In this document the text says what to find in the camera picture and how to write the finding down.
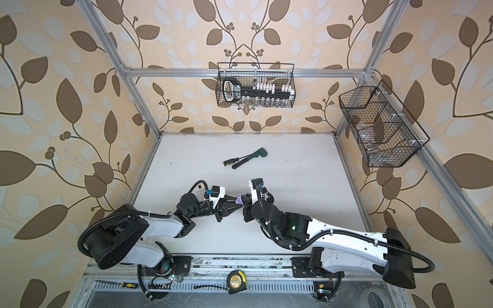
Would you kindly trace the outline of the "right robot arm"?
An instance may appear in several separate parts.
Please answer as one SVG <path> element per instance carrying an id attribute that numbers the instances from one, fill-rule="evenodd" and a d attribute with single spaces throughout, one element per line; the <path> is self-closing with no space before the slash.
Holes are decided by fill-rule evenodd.
<path id="1" fill-rule="evenodd" d="M 310 248 L 315 258 L 312 269 L 318 275 L 370 272 L 388 284 L 413 290 L 417 273 L 435 270 L 433 261 L 413 251 L 396 228 L 384 233 L 339 228 L 310 216 L 282 212 L 260 178 L 251 180 L 249 187 L 249 193 L 237 198 L 245 221 L 257 221 L 265 236 L 283 249 L 301 252 Z"/>

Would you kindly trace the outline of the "purple round charging case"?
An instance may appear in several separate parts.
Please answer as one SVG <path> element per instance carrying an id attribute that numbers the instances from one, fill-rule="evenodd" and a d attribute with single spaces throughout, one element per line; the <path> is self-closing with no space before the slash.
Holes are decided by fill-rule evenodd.
<path id="1" fill-rule="evenodd" d="M 235 204 L 244 205 L 243 196 L 242 195 L 238 195 L 238 197 L 237 197 L 237 199 L 235 201 Z"/>

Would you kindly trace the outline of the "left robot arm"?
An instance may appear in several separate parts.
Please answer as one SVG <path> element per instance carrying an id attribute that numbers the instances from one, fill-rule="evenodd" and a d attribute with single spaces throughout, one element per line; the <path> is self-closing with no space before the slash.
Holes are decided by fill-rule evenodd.
<path id="1" fill-rule="evenodd" d="M 221 222 L 237 210 L 246 211 L 253 200 L 249 193 L 229 196 L 224 187 L 209 187 L 204 180 L 199 180 L 181 197 L 173 213 L 144 212 L 126 204 L 106 218 L 91 223 L 78 239 L 78 250 L 93 258 L 101 270 L 117 264 L 136 265 L 138 282 L 123 282 L 121 287 L 139 288 L 147 299 L 156 300 L 158 294 L 152 291 L 155 284 L 144 282 L 144 273 L 150 271 L 154 277 L 173 281 L 179 266 L 160 241 L 149 239 L 159 236 L 183 238 L 195 228 L 193 218 L 213 216 Z"/>

